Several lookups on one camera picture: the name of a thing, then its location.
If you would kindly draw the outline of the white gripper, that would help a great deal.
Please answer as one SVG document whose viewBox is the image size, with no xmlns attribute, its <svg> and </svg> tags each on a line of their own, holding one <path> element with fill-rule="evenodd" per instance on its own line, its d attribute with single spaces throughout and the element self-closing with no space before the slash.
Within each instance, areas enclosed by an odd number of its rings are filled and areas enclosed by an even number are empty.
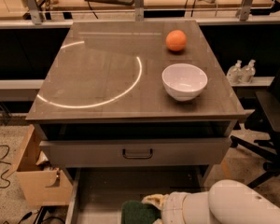
<svg viewBox="0 0 280 224">
<path fill-rule="evenodd" d="M 183 217 L 183 202 L 188 194 L 186 192 L 172 192 L 168 194 L 152 194 L 144 197 L 143 204 L 151 204 L 161 210 L 163 224 L 186 224 Z"/>
</svg>

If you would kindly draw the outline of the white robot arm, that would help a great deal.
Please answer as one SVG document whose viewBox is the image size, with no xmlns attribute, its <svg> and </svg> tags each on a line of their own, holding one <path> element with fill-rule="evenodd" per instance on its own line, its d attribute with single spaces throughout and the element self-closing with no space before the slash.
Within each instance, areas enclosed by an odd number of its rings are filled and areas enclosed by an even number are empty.
<svg viewBox="0 0 280 224">
<path fill-rule="evenodd" d="M 208 191 L 152 194 L 142 203 L 161 211 L 161 224 L 280 224 L 280 208 L 234 180 L 220 180 Z"/>
</svg>

